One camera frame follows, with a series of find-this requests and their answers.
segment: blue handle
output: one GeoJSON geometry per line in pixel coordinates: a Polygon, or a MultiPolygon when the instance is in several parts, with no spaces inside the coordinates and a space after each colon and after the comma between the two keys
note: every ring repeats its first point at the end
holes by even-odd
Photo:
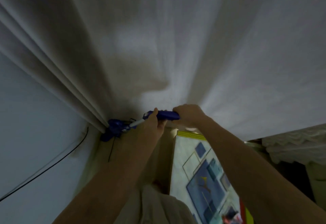
{"type": "MultiPolygon", "coordinates": [[[[144,114],[143,119],[148,119],[149,115],[151,115],[153,111],[148,111],[144,114]]],[[[158,120],[179,120],[180,116],[178,113],[174,111],[158,111],[156,115],[158,120]]]]}

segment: person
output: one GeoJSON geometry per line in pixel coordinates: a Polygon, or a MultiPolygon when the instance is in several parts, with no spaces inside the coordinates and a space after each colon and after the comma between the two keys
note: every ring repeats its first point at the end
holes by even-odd
{"type": "MultiPolygon", "coordinates": [[[[205,115],[199,106],[182,105],[173,111],[180,115],[180,120],[173,123],[198,128],[205,136],[256,223],[326,223],[323,209],[252,148],[205,115]]],[[[196,223],[187,206],[172,196],[148,186],[134,194],[137,179],[166,124],[157,120],[157,113],[155,108],[139,127],[141,130],[131,152],[107,163],[53,224],[107,224],[115,220],[116,223],[196,223]],[[119,215],[124,205],[137,206],[136,212],[128,210],[119,215]]]]}

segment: human hand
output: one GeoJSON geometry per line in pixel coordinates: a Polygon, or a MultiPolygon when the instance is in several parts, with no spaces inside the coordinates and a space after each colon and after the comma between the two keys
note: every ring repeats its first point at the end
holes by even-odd
{"type": "Polygon", "coordinates": [[[157,142],[164,132],[167,120],[157,120],[158,109],[155,108],[153,113],[142,124],[138,133],[138,139],[153,140],[157,142]]]}
{"type": "Polygon", "coordinates": [[[197,128],[198,123],[207,117],[198,105],[184,104],[174,107],[173,111],[179,114],[180,119],[174,120],[172,123],[181,124],[188,128],[197,128]]]}

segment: person's right arm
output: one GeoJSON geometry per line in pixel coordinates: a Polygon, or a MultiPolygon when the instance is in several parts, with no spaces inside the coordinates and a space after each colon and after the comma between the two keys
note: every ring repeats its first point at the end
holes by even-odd
{"type": "Polygon", "coordinates": [[[257,152],[209,118],[197,105],[173,111],[210,143],[231,185],[257,223],[326,223],[326,212],[287,181],[257,152]]]}

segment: forearm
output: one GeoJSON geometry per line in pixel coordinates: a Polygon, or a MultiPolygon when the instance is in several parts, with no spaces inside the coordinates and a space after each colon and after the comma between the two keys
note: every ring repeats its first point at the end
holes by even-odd
{"type": "Polygon", "coordinates": [[[113,223],[144,169],[156,142],[139,137],[133,150],[104,166],[56,218],[57,223],[113,223]]]}
{"type": "Polygon", "coordinates": [[[319,207],[258,153],[212,119],[205,117],[198,128],[257,223],[308,223],[312,212],[325,217],[319,207]]]}

